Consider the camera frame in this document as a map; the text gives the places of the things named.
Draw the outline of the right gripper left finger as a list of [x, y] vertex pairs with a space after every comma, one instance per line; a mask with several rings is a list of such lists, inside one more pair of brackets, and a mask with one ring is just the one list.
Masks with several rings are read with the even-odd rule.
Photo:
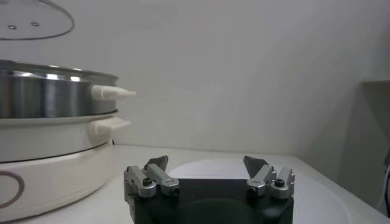
[[166, 207], [180, 210], [180, 182], [166, 173], [167, 155], [151, 158], [142, 168], [128, 166], [123, 172], [124, 199], [130, 210], [135, 210], [135, 199], [152, 199], [158, 193], [167, 197]]

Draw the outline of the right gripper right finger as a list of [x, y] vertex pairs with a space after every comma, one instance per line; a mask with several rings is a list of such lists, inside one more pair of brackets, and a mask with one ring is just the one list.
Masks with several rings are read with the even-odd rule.
[[244, 156], [243, 163], [250, 177], [246, 181], [248, 196], [257, 198], [269, 194], [272, 198], [286, 200], [294, 195], [295, 174], [292, 169], [282, 167], [277, 173], [264, 159], [251, 156]]

